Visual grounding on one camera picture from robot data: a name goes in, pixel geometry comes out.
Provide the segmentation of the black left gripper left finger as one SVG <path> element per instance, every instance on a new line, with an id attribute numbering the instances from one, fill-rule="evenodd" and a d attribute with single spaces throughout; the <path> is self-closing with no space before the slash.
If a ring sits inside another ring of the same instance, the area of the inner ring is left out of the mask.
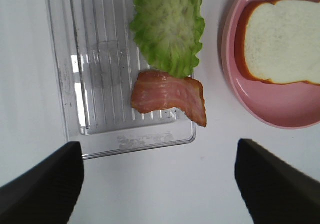
<path id="1" fill-rule="evenodd" d="M 72 141 L 0 188 L 0 222 L 66 224 L 83 182 L 81 145 Z"/>

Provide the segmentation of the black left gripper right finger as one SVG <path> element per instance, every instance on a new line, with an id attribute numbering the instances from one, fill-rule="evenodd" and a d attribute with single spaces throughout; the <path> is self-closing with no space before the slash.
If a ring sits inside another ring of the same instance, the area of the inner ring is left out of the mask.
<path id="1" fill-rule="evenodd" d="M 318 224 L 320 183 L 251 139 L 240 139 L 235 180 L 256 224 Z"/>

